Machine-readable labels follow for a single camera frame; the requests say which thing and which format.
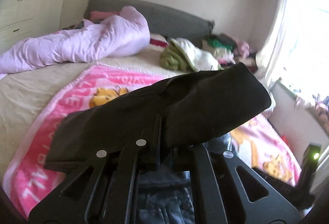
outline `black fabric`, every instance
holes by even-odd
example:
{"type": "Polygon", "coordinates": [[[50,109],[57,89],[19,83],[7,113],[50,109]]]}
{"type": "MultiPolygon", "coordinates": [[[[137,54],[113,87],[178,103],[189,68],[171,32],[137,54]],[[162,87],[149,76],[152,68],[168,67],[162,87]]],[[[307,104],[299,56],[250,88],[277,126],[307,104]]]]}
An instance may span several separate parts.
{"type": "Polygon", "coordinates": [[[73,29],[81,29],[85,26],[85,23],[83,21],[79,22],[73,29]]]}
{"type": "MultiPolygon", "coordinates": [[[[211,139],[203,145],[210,152],[223,153],[224,151],[232,151],[239,156],[238,152],[232,145],[231,135],[229,133],[211,139]]],[[[139,177],[140,189],[158,189],[164,187],[185,187],[190,185],[190,173],[188,171],[172,171],[170,156],[160,165],[158,171],[149,171],[141,174],[139,177]]]]}
{"type": "Polygon", "coordinates": [[[28,224],[0,186],[0,223],[28,224]]]}
{"type": "Polygon", "coordinates": [[[68,115],[56,130],[46,169],[69,171],[98,150],[121,150],[163,116],[164,150],[220,137],[271,105],[266,89],[240,63],[159,81],[102,106],[68,115]]]}
{"type": "Polygon", "coordinates": [[[232,46],[233,49],[237,48],[236,42],[229,36],[227,36],[224,33],[221,33],[219,35],[214,35],[214,38],[218,39],[218,41],[224,45],[232,46]]]}
{"type": "Polygon", "coordinates": [[[136,219],[138,224],[194,224],[193,201],[188,187],[139,191],[136,219]]]}

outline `gray headboard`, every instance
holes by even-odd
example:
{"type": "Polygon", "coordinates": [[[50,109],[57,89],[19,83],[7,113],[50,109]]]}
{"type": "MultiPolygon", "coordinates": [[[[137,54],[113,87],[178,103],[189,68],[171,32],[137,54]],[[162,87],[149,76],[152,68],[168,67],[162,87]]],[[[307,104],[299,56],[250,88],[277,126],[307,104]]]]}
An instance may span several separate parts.
{"type": "Polygon", "coordinates": [[[89,19],[91,11],[117,12],[127,5],[135,7],[146,18],[151,33],[186,38],[198,47],[201,47],[201,39],[213,30],[214,22],[141,0],[89,0],[84,18],[89,19]]]}

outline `windowsill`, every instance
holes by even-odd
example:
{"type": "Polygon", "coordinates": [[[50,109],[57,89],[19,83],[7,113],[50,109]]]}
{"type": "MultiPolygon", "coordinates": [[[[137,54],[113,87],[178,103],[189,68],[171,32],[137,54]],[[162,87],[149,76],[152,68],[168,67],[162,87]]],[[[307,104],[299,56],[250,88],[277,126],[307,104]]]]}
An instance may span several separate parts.
{"type": "MultiPolygon", "coordinates": [[[[297,98],[297,95],[295,93],[293,93],[289,87],[285,86],[284,85],[284,82],[282,80],[278,80],[276,82],[276,84],[279,84],[280,87],[284,90],[284,92],[286,94],[288,94],[290,96],[290,98],[292,98],[294,101],[296,100],[297,98]]],[[[317,117],[315,116],[314,114],[314,108],[307,108],[307,109],[304,109],[305,111],[307,111],[312,117],[313,119],[320,125],[320,127],[322,128],[322,130],[327,134],[327,136],[329,137],[329,131],[327,131],[324,127],[324,125],[317,119],[317,117]]]]}

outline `cartoon character print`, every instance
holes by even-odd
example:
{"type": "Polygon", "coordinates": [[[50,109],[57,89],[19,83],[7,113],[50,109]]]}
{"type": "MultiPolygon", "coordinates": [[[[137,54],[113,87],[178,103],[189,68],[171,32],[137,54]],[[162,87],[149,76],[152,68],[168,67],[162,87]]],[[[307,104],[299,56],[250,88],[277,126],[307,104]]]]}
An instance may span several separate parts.
{"type": "Polygon", "coordinates": [[[256,168],[258,165],[258,151],[254,141],[239,129],[232,130],[230,134],[238,144],[238,152],[241,155],[242,161],[244,161],[249,167],[256,168]]]}
{"type": "Polygon", "coordinates": [[[285,166],[284,160],[281,155],[270,155],[271,160],[263,163],[263,169],[270,176],[288,183],[292,179],[291,171],[285,166]]]}
{"type": "Polygon", "coordinates": [[[89,106],[95,107],[106,104],[126,93],[129,93],[127,88],[119,88],[118,90],[113,88],[97,88],[97,93],[90,100],[89,106]]]}

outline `bed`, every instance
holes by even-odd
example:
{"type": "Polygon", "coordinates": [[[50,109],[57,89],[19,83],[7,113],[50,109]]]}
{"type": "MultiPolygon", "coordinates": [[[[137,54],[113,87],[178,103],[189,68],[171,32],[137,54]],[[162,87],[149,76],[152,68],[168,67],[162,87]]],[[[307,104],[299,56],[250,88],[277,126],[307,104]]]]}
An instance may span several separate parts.
{"type": "MultiPolygon", "coordinates": [[[[88,19],[91,11],[119,11],[126,5],[135,7],[144,15],[151,33],[173,38],[187,38],[196,46],[201,45],[202,38],[211,33],[214,25],[211,21],[188,13],[140,0],[89,0],[84,17],[88,19]]],[[[181,74],[180,72],[165,70],[159,66],[159,56],[162,51],[163,48],[150,45],[135,56],[104,58],[98,62],[122,69],[152,73],[152,75],[160,75],[162,78],[181,74]]],[[[91,63],[62,63],[34,71],[8,75],[0,80],[1,179],[3,179],[6,168],[15,152],[24,155],[29,148],[31,138],[27,138],[25,135],[31,131],[31,124],[61,89],[74,81],[91,65],[91,63]]],[[[242,155],[242,159],[246,163],[250,163],[250,166],[257,165],[258,162],[261,169],[265,167],[264,159],[254,160],[255,148],[259,148],[259,142],[262,141],[264,145],[272,145],[273,149],[276,149],[274,153],[261,152],[262,155],[269,155],[268,171],[272,171],[273,167],[280,165],[278,158],[280,159],[282,156],[288,158],[293,171],[291,171],[292,175],[284,175],[285,180],[289,182],[293,178],[290,183],[295,184],[300,173],[300,167],[287,145],[279,138],[263,116],[257,116],[250,120],[244,127],[232,131],[231,135],[236,141],[235,144],[242,155]]],[[[13,159],[6,173],[10,174],[10,168],[19,162],[19,159],[13,159]]],[[[8,184],[3,182],[3,186],[8,194],[8,184]]]]}

